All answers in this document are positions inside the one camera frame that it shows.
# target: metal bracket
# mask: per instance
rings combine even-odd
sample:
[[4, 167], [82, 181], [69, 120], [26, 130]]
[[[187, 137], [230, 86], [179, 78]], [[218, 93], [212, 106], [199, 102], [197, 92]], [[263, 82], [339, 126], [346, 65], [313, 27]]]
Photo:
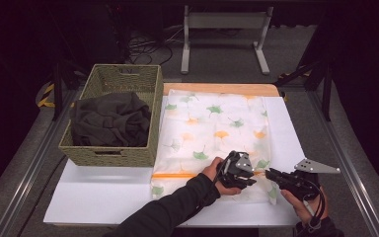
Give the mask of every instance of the metal bracket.
[[340, 168], [334, 168], [316, 161], [309, 160], [305, 158], [294, 166], [294, 169], [299, 171], [304, 171], [308, 173], [329, 173], [329, 174], [340, 174]]
[[250, 173], [254, 172], [255, 169], [252, 167], [251, 161], [249, 160], [249, 156], [246, 153], [240, 153], [240, 155], [241, 158], [236, 163], [236, 167]]

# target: person's arm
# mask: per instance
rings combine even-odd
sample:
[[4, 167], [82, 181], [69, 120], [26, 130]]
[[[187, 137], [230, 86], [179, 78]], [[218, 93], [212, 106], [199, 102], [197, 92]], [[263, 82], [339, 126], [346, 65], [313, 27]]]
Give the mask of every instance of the person's arm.
[[104, 237], [114, 236], [170, 236], [174, 228], [192, 214], [201, 200], [208, 195], [208, 204], [215, 202], [222, 195], [236, 195], [237, 188], [225, 189], [220, 183], [212, 185], [216, 167], [222, 161], [216, 158], [198, 176], [190, 179], [184, 187], [173, 194], [152, 200], [129, 216], [113, 232]]
[[[310, 236], [310, 237], [343, 237], [343, 232], [339, 229], [337, 229], [332, 222], [332, 220], [329, 218], [328, 215], [328, 205], [325, 206], [325, 211], [321, 217], [321, 226], [318, 229], [311, 230], [309, 227], [309, 222], [312, 219], [312, 214], [309, 212], [307, 207], [304, 205], [304, 203], [299, 200], [297, 197], [295, 197], [290, 191], [282, 190], [281, 194], [285, 199], [291, 203], [294, 207], [295, 212], [297, 213], [298, 217], [300, 218], [301, 222], [297, 223], [296, 230], [297, 230], [297, 237], [303, 237], [303, 236]], [[310, 207], [317, 211], [318, 205], [319, 205], [319, 196], [317, 196], [313, 200], [309, 200], [308, 203]]]

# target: black sleeve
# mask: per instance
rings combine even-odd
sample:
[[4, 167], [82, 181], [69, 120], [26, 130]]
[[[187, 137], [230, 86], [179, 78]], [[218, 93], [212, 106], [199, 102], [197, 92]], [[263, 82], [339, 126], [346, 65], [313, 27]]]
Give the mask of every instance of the black sleeve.
[[145, 204], [104, 237], [170, 236], [174, 228], [183, 223], [205, 197], [209, 197], [209, 205], [220, 198], [220, 193], [211, 180], [201, 173], [173, 194]]
[[338, 230], [330, 218], [326, 217], [321, 221], [321, 227], [312, 233], [308, 228], [304, 228], [302, 223], [296, 225], [297, 237], [344, 237], [343, 232]]

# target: dark fleece fabric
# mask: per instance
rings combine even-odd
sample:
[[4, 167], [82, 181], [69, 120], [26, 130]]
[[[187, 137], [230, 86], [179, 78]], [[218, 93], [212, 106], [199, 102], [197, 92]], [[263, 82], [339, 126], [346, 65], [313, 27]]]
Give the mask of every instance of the dark fleece fabric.
[[74, 145], [147, 145], [149, 107], [134, 92], [79, 100], [70, 111], [70, 118]]

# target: black cloth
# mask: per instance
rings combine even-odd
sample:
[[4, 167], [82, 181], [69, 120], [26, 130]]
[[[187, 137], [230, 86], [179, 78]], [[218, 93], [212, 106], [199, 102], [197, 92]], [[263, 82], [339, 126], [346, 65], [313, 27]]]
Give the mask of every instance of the black cloth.
[[79, 100], [70, 111], [73, 144], [141, 147], [147, 145], [149, 107], [134, 92]]
[[[220, 198], [220, 193], [208, 177], [198, 174], [190, 179], [184, 187], [177, 189], [173, 194], [152, 200], [141, 209], [130, 215], [114, 231], [104, 237], [168, 237], [174, 228], [192, 214], [205, 197], [207, 205]], [[302, 226], [296, 226], [301, 232]], [[343, 233], [337, 230], [332, 221], [327, 217], [322, 220], [321, 229], [313, 235], [301, 235], [313, 237], [342, 237]]]

